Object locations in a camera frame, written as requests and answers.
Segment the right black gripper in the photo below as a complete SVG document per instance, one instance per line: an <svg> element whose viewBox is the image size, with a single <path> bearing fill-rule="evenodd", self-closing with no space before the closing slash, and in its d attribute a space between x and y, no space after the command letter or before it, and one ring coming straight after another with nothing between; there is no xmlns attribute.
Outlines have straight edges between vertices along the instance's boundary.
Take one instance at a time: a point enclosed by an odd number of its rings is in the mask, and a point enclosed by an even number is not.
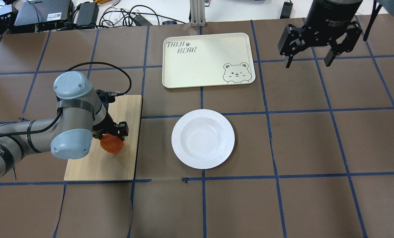
<svg viewBox="0 0 394 238"><path fill-rule="evenodd" d="M361 35L361 27L353 21L361 0L314 0L305 24L288 24L277 48L289 69L296 54L309 47L330 46L325 56L326 67L343 52L351 52Z"/></svg>

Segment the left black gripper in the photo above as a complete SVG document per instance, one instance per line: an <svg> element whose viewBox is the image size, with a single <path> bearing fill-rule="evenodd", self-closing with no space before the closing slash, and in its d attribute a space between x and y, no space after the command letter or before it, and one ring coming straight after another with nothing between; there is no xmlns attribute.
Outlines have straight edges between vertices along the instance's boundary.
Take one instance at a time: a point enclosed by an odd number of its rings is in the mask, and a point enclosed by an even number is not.
<svg viewBox="0 0 394 238"><path fill-rule="evenodd" d="M106 113L103 119L95 118L92 126L92 135L95 139L101 139L103 135L119 137L122 141L129 135L129 127L126 121L116 124L110 114Z"/></svg>

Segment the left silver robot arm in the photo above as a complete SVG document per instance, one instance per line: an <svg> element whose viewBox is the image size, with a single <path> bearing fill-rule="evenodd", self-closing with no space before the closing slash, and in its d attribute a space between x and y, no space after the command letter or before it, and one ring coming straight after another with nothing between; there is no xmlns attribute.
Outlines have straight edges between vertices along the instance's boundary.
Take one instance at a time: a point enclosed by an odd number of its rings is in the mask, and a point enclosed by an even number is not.
<svg viewBox="0 0 394 238"><path fill-rule="evenodd" d="M109 134L124 141L126 122L115 123L102 102L101 90L77 71L56 78L57 97L54 119L32 120L0 125L0 178L28 155L51 152L59 159L80 159L90 152L92 139Z"/></svg>

